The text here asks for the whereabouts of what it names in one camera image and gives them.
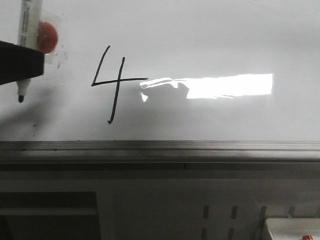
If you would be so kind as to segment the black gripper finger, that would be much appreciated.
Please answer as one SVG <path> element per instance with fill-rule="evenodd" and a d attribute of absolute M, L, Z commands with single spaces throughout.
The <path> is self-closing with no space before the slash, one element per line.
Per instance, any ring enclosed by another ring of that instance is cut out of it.
<path fill-rule="evenodd" d="M 44 74 L 45 55 L 13 43 L 0 42 L 0 84 L 35 78 Z"/>

